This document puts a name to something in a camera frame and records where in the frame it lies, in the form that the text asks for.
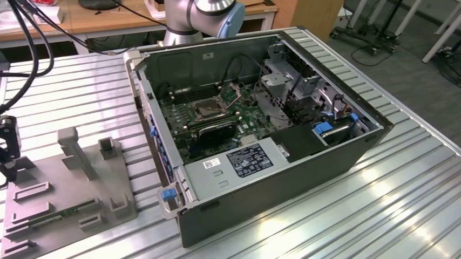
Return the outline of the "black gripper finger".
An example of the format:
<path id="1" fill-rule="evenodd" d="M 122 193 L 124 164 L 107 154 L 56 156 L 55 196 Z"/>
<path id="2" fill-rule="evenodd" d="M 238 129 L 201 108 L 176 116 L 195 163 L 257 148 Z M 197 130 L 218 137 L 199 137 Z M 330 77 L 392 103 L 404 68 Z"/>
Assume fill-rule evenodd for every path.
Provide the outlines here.
<path id="1" fill-rule="evenodd" d="M 1 140 L 5 141 L 5 147 L 1 147 L 1 173 L 8 183 L 16 180 L 15 164 L 16 159 L 20 158 L 21 150 L 17 119 L 11 115 L 1 116 Z"/>

